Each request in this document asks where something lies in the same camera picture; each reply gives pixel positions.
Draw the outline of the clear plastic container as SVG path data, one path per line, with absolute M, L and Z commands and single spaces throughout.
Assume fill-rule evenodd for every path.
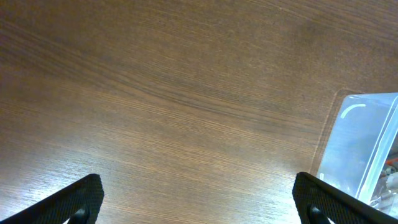
M 310 173 L 370 206 L 379 179 L 397 173 L 397 93 L 340 90 Z

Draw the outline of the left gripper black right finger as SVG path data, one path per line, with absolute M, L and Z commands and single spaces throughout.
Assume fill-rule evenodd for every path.
M 397 219 L 307 172 L 297 173 L 292 195 L 302 224 L 397 224 Z

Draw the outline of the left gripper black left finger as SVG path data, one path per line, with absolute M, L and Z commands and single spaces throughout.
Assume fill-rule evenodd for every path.
M 1 223 L 95 224 L 103 199 L 100 175 L 89 174 Z

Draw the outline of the clear case coloured bits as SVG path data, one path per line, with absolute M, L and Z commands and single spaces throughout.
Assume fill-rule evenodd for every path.
M 370 206 L 397 219 L 397 173 L 378 180 Z

